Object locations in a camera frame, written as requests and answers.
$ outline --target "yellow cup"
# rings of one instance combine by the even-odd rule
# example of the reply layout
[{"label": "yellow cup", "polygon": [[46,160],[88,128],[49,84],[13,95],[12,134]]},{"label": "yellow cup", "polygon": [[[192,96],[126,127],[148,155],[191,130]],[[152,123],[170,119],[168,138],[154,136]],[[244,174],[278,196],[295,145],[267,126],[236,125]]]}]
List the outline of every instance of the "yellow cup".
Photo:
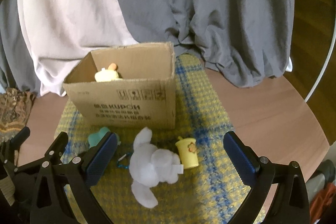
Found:
[{"label": "yellow cup", "polygon": [[175,144],[180,154],[183,169],[189,169],[198,166],[196,139],[179,137],[179,141]]}]

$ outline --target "teal plush toy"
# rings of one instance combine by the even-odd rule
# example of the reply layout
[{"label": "teal plush toy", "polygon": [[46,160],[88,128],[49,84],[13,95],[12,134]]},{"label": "teal plush toy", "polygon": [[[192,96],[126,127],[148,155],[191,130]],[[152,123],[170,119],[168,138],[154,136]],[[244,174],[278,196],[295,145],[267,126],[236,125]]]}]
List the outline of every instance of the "teal plush toy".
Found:
[{"label": "teal plush toy", "polygon": [[[107,132],[110,132],[110,130],[107,127],[102,127],[98,132],[90,134],[88,137],[89,147],[96,146]],[[120,145],[120,138],[117,133],[115,135],[117,136],[118,145]]]}]

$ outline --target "red cloth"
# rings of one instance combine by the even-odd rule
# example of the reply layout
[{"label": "red cloth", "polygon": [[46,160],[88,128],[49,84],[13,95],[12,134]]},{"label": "red cloth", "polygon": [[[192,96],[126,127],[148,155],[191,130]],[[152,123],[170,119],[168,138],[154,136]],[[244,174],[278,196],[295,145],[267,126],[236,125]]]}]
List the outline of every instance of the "red cloth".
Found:
[{"label": "red cloth", "polygon": [[328,183],[326,187],[317,193],[310,204],[310,224],[314,224],[316,220],[320,219],[324,211],[333,201],[336,194],[336,186]]}]

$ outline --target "white plush toy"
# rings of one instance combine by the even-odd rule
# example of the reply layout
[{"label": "white plush toy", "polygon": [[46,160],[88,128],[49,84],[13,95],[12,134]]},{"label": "white plush toy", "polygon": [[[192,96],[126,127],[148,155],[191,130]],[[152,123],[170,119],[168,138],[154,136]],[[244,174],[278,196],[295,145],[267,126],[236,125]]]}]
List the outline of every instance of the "white plush toy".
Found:
[{"label": "white plush toy", "polygon": [[183,165],[177,154],[167,149],[158,149],[151,144],[152,131],[145,127],[135,137],[129,171],[133,178],[132,193],[135,199],[147,208],[158,204],[150,190],[159,182],[175,183],[183,173]]}]

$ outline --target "metal bolt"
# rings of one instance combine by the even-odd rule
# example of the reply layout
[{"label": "metal bolt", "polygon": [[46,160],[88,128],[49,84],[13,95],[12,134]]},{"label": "metal bolt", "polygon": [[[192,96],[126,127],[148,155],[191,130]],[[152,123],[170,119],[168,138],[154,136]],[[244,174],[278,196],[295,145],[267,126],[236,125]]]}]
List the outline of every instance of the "metal bolt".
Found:
[{"label": "metal bolt", "polygon": [[264,163],[264,164],[268,163],[268,158],[266,158],[264,156],[260,157],[259,159],[260,159],[261,163]]},{"label": "metal bolt", "polygon": [[80,157],[74,157],[73,159],[72,159],[72,162],[74,163],[74,164],[77,164],[77,163],[79,163],[81,161],[81,158]]},{"label": "metal bolt", "polygon": [[49,166],[49,162],[48,161],[45,161],[45,162],[42,163],[42,167],[43,168],[46,168],[48,166]]},{"label": "metal bolt", "polygon": [[292,161],[291,164],[295,167],[295,168],[298,168],[299,167],[299,164],[297,161]]}]

